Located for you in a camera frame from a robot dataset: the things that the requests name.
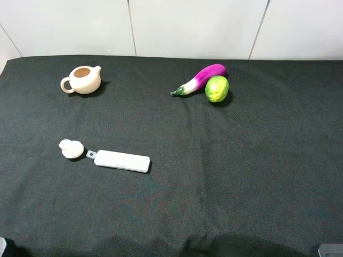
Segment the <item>purple toy eggplant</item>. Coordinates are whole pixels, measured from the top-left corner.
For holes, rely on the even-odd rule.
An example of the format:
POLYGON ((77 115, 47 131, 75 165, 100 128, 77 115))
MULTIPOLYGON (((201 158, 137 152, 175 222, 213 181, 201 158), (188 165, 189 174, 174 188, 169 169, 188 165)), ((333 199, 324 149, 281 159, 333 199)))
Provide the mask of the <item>purple toy eggplant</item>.
POLYGON ((225 66, 213 64, 200 70, 189 82, 179 86, 170 93, 171 96, 186 96, 203 88, 207 82, 214 76, 224 76, 227 72, 225 66))

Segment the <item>green toy lime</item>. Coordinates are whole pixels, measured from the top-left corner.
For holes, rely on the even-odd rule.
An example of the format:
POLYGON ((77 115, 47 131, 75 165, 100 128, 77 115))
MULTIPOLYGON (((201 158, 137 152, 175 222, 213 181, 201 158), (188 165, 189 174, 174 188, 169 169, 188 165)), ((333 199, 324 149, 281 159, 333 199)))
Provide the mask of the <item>green toy lime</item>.
POLYGON ((212 77, 205 86, 207 99, 212 103, 223 101, 229 91, 229 82, 227 78, 217 75, 212 77))

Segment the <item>black tablecloth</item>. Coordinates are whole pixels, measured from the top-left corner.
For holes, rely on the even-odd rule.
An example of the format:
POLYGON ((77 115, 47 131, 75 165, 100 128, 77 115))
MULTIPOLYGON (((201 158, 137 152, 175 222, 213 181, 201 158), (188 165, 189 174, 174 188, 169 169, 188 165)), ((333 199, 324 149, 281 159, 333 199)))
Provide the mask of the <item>black tablecloth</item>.
POLYGON ((1 236, 15 256, 309 256, 342 243, 342 62, 26 57, 1 73, 1 236), (90 94, 62 91, 100 66, 90 94), (80 141, 65 158, 59 143, 80 141), (88 151, 148 156, 147 173, 88 151))

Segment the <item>cream ceramic teapot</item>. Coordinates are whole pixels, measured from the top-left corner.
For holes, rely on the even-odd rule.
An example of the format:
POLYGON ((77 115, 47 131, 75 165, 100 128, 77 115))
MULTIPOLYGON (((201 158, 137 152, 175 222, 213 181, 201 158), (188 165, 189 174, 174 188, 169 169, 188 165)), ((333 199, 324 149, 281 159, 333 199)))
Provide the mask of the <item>cream ceramic teapot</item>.
POLYGON ((68 77, 63 78, 60 86, 67 94, 90 94, 95 92, 101 84, 101 67, 80 66, 71 71, 68 77))

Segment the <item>grey device bottom right corner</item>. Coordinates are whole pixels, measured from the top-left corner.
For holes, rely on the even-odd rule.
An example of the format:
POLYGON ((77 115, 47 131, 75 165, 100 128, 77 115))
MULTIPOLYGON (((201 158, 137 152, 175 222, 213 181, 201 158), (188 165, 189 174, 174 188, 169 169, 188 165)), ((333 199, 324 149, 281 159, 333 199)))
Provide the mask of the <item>grey device bottom right corner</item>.
POLYGON ((319 257, 343 257, 343 244, 321 244, 318 255, 319 257))

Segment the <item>grey device corner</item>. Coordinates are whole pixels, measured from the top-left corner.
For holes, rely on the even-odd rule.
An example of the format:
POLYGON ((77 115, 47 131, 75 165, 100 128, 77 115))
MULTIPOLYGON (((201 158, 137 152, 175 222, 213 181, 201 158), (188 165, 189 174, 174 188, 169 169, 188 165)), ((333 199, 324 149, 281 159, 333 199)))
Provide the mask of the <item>grey device corner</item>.
POLYGON ((7 248, 6 239, 3 237, 0 237, 0 257, 5 257, 6 248, 7 248))
POLYGON ((321 244, 318 255, 319 257, 343 257, 343 244, 321 244))

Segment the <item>cream teapot lid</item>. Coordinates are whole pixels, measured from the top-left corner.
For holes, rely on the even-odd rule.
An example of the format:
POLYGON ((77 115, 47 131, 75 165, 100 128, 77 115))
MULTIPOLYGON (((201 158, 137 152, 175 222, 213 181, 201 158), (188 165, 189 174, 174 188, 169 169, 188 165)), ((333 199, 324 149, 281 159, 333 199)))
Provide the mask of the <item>cream teapot lid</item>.
POLYGON ((62 155, 68 159, 80 157, 84 152, 84 146, 80 141, 64 139, 59 143, 62 155))

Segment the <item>white rectangular plastic case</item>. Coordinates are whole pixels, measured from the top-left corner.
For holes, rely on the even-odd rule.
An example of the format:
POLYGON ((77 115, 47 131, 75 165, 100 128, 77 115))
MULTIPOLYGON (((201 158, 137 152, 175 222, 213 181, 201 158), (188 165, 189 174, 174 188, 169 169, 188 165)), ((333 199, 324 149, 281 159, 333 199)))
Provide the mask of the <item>white rectangular plastic case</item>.
POLYGON ((140 173, 147 173, 151 162, 148 156, 119 153, 108 150, 99 150, 97 152, 89 150, 86 156, 93 159, 94 164, 97 166, 140 173))

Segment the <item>grey device bottom left corner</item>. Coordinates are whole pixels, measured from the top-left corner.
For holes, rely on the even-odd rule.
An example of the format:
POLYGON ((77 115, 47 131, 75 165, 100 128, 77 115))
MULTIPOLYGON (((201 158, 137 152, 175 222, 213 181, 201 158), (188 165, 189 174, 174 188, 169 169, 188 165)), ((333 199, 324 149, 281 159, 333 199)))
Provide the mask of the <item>grey device bottom left corner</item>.
POLYGON ((0 257, 5 257, 6 248, 7 248, 6 239, 3 237, 0 237, 0 257))

